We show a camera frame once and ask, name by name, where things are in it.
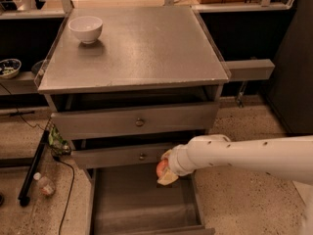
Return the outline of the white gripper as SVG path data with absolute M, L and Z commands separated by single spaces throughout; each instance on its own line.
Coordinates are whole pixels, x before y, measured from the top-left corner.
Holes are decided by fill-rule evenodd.
M 167 150 L 160 157 L 161 160 L 168 160 L 169 168 L 159 169 L 156 174 L 157 183 L 163 186 L 172 184 L 178 176 L 185 176 L 195 171 L 195 164 L 188 156 L 188 146 L 178 145 Z

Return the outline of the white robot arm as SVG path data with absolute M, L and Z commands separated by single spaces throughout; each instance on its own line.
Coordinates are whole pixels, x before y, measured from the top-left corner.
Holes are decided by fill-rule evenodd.
M 225 135 L 203 135 L 161 156 L 157 183 L 169 185 L 197 169 L 231 165 L 283 179 L 313 183 L 313 136 L 232 142 Z

